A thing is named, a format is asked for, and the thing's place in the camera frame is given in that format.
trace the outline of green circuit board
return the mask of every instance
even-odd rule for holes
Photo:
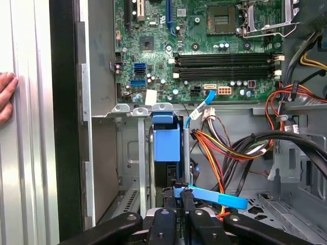
[[[135,8],[132,0],[129,8]],[[166,3],[171,4],[171,28],[167,24]],[[215,101],[262,101],[275,90],[278,77],[242,79],[241,86],[231,86],[231,80],[204,79],[187,81],[173,77],[173,54],[243,54],[243,53],[281,53],[283,51],[280,36],[267,38],[243,39],[235,34],[236,27],[242,24],[241,16],[236,9],[238,0],[144,0],[144,20],[131,17],[131,24],[126,27],[126,1],[115,0],[115,52],[118,55],[120,70],[116,73],[118,102],[143,103],[147,89],[157,91],[157,102],[188,103],[202,101],[206,97],[205,84],[219,88],[230,86],[228,95],[218,94]],[[228,18],[218,14],[220,7],[225,7]],[[254,9],[256,28],[280,23],[282,19],[282,0],[257,2]],[[216,33],[215,24],[225,24],[220,33]],[[178,34],[173,35],[176,26]],[[146,63],[146,73],[136,75],[134,63]],[[133,79],[145,79],[144,86],[131,86]],[[246,81],[254,86],[244,86]],[[194,87],[201,88],[197,94],[191,92]]]

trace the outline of screw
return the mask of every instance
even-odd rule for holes
[[[241,28],[236,28],[236,34],[241,35],[242,34],[242,29]]]
[[[135,217],[133,214],[130,214],[130,215],[127,217],[127,219],[128,219],[129,221],[133,221],[133,220],[136,219],[136,217]]]
[[[163,210],[161,211],[162,214],[169,214],[169,211],[168,210]]]
[[[236,215],[232,215],[232,216],[230,217],[230,219],[231,219],[232,221],[239,221],[239,220],[240,220],[240,218],[238,218]]]
[[[202,211],[202,210],[196,210],[195,213],[196,213],[197,215],[202,215],[202,214],[203,214],[203,211]]]

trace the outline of blue sata port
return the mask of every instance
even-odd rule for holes
[[[141,87],[145,86],[147,82],[145,81],[145,79],[132,79],[130,81],[130,84],[132,87]]]
[[[146,63],[134,63],[134,70],[147,69]]]

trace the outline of cpu socket lever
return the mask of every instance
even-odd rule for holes
[[[255,37],[265,37],[265,36],[275,36],[280,35],[282,37],[287,37],[292,32],[294,32],[300,22],[292,23],[294,17],[300,11],[300,8],[295,8],[294,5],[299,3],[299,0],[285,0],[285,22],[277,24],[266,24],[263,28],[257,29],[255,27],[254,21],[254,8],[255,4],[258,2],[267,3],[271,0],[246,0],[242,2],[242,7],[240,10],[243,11],[244,23],[240,28],[236,29],[238,35],[242,35],[243,38],[255,38]],[[285,35],[282,34],[282,31],[277,31],[274,29],[280,29],[284,27],[293,27]]]

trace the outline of yellow wire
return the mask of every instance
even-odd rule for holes
[[[262,154],[259,154],[259,155],[255,155],[255,156],[248,156],[248,155],[243,155],[241,153],[238,153],[238,152],[235,152],[233,151],[232,149],[230,148],[227,148],[226,146],[224,146],[223,144],[221,144],[220,142],[218,142],[217,140],[215,140],[213,137],[211,137],[210,135],[202,132],[202,131],[199,131],[197,130],[196,133],[199,133],[199,134],[202,134],[203,136],[205,137],[208,137],[209,139],[211,139],[214,143],[216,143],[217,145],[219,145],[221,148],[225,149],[226,151],[232,153],[233,155],[235,156],[238,156],[238,157],[242,157],[242,158],[246,158],[246,159],[254,159],[254,158],[258,158],[260,156],[262,156],[264,153]]]
[[[307,55],[308,55],[308,52],[306,52],[300,59],[300,63],[301,65],[306,65],[306,66],[312,66],[312,67],[317,67],[317,68],[320,68],[320,69],[324,69],[324,70],[327,70],[327,66],[318,62],[318,61],[315,61],[315,60],[310,60],[307,58]]]
[[[214,164],[214,159],[213,159],[213,157],[212,157],[209,149],[207,148],[205,142],[201,138],[199,138],[199,137],[197,137],[197,139],[198,139],[199,143],[201,144],[201,146],[203,147],[204,151],[206,152],[206,154],[208,156],[210,165],[211,165],[211,167],[212,167],[212,169],[214,171],[214,174],[215,174],[215,176],[216,176],[216,178],[218,180],[220,192],[224,194],[225,193],[225,190],[224,190],[224,187],[222,185],[221,179],[219,178],[219,174],[218,174],[217,168],[216,168],[216,166]],[[220,214],[223,214],[224,212],[225,212],[225,206],[221,206]]]

